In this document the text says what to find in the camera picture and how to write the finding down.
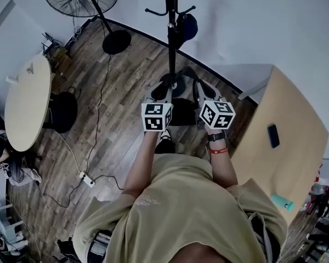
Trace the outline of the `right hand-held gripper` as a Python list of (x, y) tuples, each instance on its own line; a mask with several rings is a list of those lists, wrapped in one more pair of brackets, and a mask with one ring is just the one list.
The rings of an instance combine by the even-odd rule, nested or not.
[(193, 96), (198, 104), (195, 119), (199, 129), (228, 130), (236, 113), (230, 102), (227, 102), (220, 91), (204, 80), (195, 80)]

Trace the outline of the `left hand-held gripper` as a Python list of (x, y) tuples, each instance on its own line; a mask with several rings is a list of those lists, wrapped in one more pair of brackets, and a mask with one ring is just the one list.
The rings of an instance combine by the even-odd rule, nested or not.
[(141, 118), (145, 132), (163, 132), (172, 120), (172, 87), (161, 81), (155, 84), (141, 104)]

